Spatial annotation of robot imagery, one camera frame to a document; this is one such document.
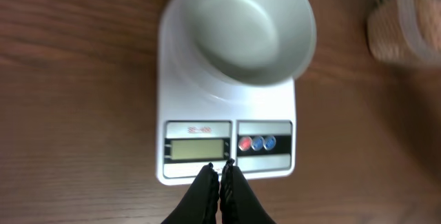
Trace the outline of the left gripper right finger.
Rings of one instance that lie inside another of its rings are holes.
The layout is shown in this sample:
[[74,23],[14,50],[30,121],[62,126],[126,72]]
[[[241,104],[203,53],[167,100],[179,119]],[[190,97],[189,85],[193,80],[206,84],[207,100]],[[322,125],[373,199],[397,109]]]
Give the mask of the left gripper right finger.
[[229,159],[220,182],[222,224],[275,224],[250,188],[240,168]]

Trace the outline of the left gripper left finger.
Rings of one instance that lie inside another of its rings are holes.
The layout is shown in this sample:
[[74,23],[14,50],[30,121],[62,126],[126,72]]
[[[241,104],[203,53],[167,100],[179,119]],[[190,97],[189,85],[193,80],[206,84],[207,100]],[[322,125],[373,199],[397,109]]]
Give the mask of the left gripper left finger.
[[218,173],[213,170],[213,164],[208,163],[162,224],[216,224],[218,200]]

